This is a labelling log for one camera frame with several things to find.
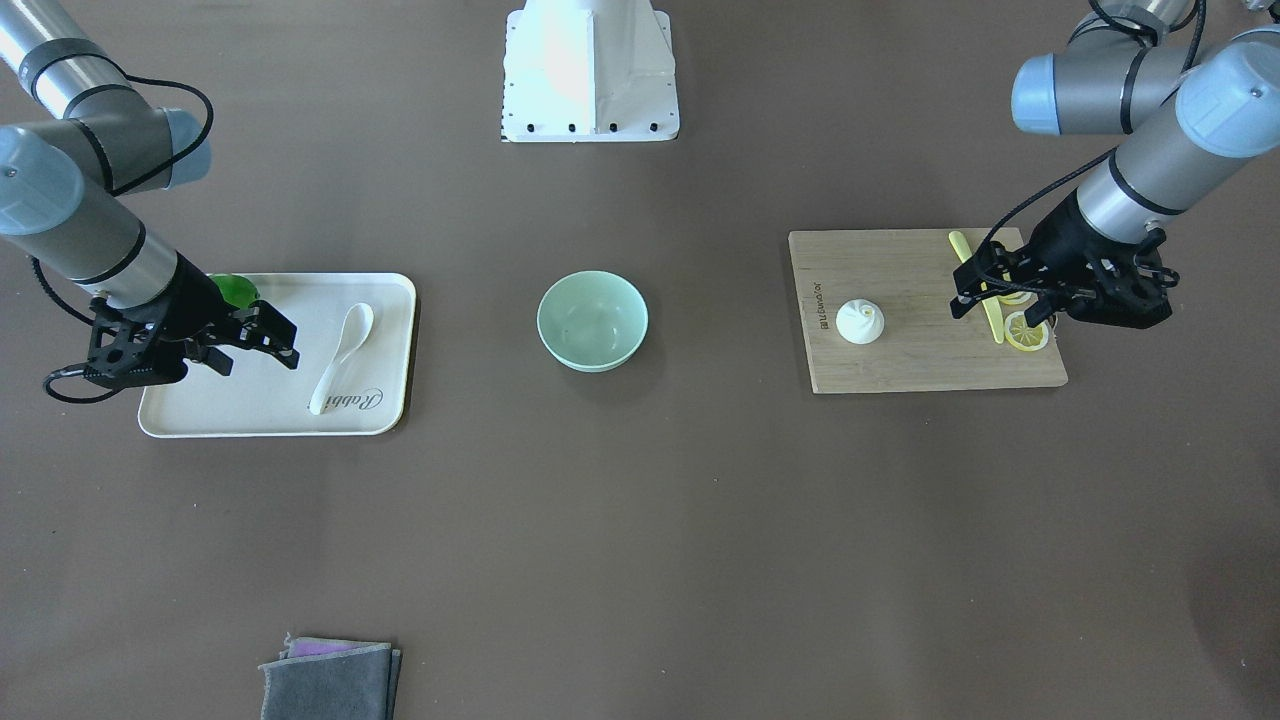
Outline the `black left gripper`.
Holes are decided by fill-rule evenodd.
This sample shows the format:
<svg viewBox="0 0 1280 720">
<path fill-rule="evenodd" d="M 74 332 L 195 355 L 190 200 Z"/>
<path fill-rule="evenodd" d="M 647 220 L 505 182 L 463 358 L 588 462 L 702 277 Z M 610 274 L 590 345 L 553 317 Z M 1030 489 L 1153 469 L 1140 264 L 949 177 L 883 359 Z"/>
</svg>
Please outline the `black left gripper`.
<svg viewBox="0 0 1280 720">
<path fill-rule="evenodd" d="M 1025 293 L 1036 300 L 1025 324 L 1036 328 L 1057 313 L 1103 325 L 1147 329 L 1172 315 L 1169 290 L 1180 275 L 1162 264 L 1158 247 L 1165 229 L 1153 227 L 1138 243 L 1124 243 L 1098 233 L 1085 219 L 1074 193 L 1064 199 L 1032 232 L 1023 249 L 979 243 L 954 272 L 954 319 L 975 304 Z"/>
</svg>

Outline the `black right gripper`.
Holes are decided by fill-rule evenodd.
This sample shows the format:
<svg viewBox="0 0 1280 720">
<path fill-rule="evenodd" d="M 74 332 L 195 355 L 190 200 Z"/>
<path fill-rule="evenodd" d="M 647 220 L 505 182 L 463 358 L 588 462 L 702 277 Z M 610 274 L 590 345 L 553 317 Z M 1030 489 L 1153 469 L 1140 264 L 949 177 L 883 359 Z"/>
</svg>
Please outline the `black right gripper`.
<svg viewBox="0 0 1280 720">
<path fill-rule="evenodd" d="M 265 300 L 237 310 L 183 256 L 156 299 L 125 309 L 93 299 L 90 309 L 93 324 L 84 379 L 106 389 L 177 383 L 187 377 L 191 361 L 229 377 L 234 361 L 216 345 L 227 338 L 230 320 L 237 348 L 266 354 L 289 370 L 300 364 L 292 322 Z"/>
</svg>

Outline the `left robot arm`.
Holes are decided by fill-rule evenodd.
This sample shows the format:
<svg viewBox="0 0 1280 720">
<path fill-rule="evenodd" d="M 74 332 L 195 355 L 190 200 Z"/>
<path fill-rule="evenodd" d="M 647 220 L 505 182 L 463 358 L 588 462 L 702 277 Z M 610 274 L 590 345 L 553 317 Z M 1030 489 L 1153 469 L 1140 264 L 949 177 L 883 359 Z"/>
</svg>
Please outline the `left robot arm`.
<svg viewBox="0 0 1280 720">
<path fill-rule="evenodd" d="M 1277 24 L 1207 53 L 1169 44 L 1203 1 L 1094 1 L 1056 54 L 1024 63 L 1016 126 L 1037 135 L 1121 135 L 1074 172 L 1079 186 L 1020 249 L 984 237 L 954 272 L 954 318 L 1028 292 L 1028 325 L 1057 313 L 1146 329 L 1170 318 L 1178 273 L 1158 254 L 1167 227 L 1279 142 Z"/>
</svg>

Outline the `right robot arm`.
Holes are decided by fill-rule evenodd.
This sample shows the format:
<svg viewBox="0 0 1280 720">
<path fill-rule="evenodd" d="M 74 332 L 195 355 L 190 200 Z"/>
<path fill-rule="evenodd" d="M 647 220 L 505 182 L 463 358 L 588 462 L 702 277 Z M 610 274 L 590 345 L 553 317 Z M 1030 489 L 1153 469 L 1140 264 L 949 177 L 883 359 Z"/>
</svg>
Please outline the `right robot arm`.
<svg viewBox="0 0 1280 720">
<path fill-rule="evenodd" d="M 296 369 L 296 327 L 273 305 L 237 305 L 123 204 L 209 173 L 212 128 L 159 108 L 55 1 L 1 5 L 3 60 L 50 120 L 3 127 L 3 238 L 40 283 L 54 272 L 90 295 L 79 377 L 110 398 L 186 378 L 191 363 L 228 375 L 225 347 Z"/>
</svg>

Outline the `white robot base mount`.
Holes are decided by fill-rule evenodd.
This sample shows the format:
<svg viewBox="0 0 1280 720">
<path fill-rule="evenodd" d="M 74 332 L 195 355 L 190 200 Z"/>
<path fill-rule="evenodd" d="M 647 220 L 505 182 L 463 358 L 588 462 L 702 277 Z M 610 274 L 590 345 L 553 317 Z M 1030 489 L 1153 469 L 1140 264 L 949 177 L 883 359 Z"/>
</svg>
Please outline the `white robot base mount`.
<svg viewBox="0 0 1280 720">
<path fill-rule="evenodd" d="M 649 1 L 527 1 L 506 18 L 503 69 L 504 142 L 678 137 L 671 19 Z"/>
</svg>

